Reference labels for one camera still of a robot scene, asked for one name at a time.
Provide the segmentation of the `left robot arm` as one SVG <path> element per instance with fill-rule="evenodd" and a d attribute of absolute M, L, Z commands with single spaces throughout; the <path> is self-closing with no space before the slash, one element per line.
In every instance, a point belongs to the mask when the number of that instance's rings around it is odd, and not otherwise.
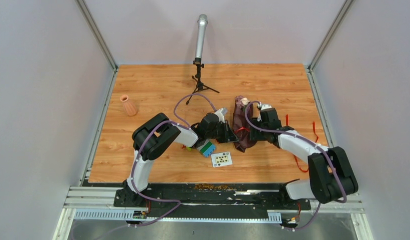
<path fill-rule="evenodd" d="M 132 134 L 134 160 L 129 177 L 116 191 L 115 207 L 139 207 L 145 203 L 144 190 L 149 185 L 149 176 L 154 161 L 161 157 L 173 144 L 178 143 L 197 149 L 205 157 L 215 149 L 210 142 L 238 142 L 238 137 L 230 128 L 222 113 L 208 113 L 190 127 L 171 121 L 164 113 L 159 113 L 140 126 Z"/>

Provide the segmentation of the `black tripod stand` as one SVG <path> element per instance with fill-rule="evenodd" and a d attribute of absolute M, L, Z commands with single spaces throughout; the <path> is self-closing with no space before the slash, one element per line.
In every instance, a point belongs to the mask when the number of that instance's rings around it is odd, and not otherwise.
<path fill-rule="evenodd" d="M 204 68 L 204 64 L 200 63 L 198 61 L 194 61 L 193 64 L 196 66 L 196 75 L 193 75 L 192 79 L 196 82 L 196 86 L 195 86 L 195 89 L 192 92 L 192 94 L 199 93 L 199 92 L 202 92 L 202 91 L 205 91 L 205 90 L 211 90 L 211 91 L 216 92 L 216 93 L 219 94 L 220 93 L 219 91 L 205 85 L 201 81 L 201 70 Z"/>

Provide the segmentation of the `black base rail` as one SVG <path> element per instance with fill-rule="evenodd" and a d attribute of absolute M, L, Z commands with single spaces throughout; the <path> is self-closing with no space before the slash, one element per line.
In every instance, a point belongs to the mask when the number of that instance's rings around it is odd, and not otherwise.
<path fill-rule="evenodd" d="M 145 211 L 153 217 L 164 213 L 189 217 L 262 217 L 265 212 L 283 212 L 291 218 L 311 210 L 308 199 L 285 200 L 280 193 L 281 183 L 151 183 L 143 191 L 146 198 L 140 206 L 115 207 L 117 190 L 123 184 L 93 184 L 92 195 L 105 190 L 104 203 L 97 207 L 116 210 Z"/>

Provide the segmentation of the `nine of spades card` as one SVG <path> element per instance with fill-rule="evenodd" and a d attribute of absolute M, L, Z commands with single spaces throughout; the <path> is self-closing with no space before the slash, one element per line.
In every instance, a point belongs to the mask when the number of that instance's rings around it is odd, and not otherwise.
<path fill-rule="evenodd" d="M 230 166 L 233 164 L 231 154 L 228 151 L 211 154 L 211 161 L 212 167 L 214 168 Z"/>

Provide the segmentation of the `red ribbon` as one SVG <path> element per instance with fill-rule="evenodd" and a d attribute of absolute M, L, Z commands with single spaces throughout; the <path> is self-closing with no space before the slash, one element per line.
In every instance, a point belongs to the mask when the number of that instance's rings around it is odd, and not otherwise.
<path fill-rule="evenodd" d="M 308 156 L 312 153 L 319 153 L 319 151 L 312 143 L 301 139 L 298 133 L 293 133 L 293 135 L 281 134 L 280 137 L 281 149 L 290 152 L 294 156 L 298 169 L 303 173 L 307 173 L 309 168 L 307 170 L 302 169 L 298 159 L 308 164 Z"/>

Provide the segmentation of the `pink ribbed vase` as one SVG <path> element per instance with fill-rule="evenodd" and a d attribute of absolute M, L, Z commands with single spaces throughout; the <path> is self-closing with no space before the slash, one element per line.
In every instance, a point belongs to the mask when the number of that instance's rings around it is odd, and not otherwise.
<path fill-rule="evenodd" d="M 132 99 L 129 98 L 128 95 L 122 95 L 120 97 L 120 101 L 123 107 L 124 112 L 128 115 L 128 116 L 134 116 L 137 114 L 137 108 L 134 104 L 134 102 L 132 101 Z"/>

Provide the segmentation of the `multicolour toy brick car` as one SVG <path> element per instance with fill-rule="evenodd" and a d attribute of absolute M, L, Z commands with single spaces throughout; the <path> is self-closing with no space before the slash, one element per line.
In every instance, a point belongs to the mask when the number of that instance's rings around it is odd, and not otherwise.
<path fill-rule="evenodd" d="M 192 148 L 192 150 L 198 151 L 203 157 L 207 158 L 211 154 L 213 154 L 213 152 L 216 149 L 216 146 L 212 142 L 210 142 L 209 140 L 205 140 L 205 141 L 200 142 L 199 144 L 197 144 L 195 146 L 192 146 L 191 148 Z"/>

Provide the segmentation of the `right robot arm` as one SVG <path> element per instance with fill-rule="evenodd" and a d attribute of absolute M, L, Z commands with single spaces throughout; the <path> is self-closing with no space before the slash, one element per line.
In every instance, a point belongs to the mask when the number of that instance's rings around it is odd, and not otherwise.
<path fill-rule="evenodd" d="M 308 165 L 308 179 L 282 185 L 278 195 L 280 206 L 290 209 L 300 199 L 315 199 L 322 204 L 344 203 L 348 195 L 358 191 L 358 181 L 343 148 L 320 145 L 292 127 L 282 126 L 273 107 L 261 110 L 259 117 L 250 118 L 249 111 L 248 106 L 245 118 L 250 125 L 251 140 L 267 141 Z"/>

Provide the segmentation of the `silver microphone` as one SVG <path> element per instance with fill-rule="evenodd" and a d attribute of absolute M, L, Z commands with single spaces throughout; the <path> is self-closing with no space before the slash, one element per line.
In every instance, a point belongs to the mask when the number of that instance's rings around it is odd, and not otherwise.
<path fill-rule="evenodd" d="M 205 14 L 201 14 L 198 18 L 197 24 L 198 24 L 198 32 L 197 32 L 197 42 L 196 42 L 194 64 L 200 65 L 202 62 L 205 32 L 206 32 L 206 27 L 208 24 L 207 16 Z"/>

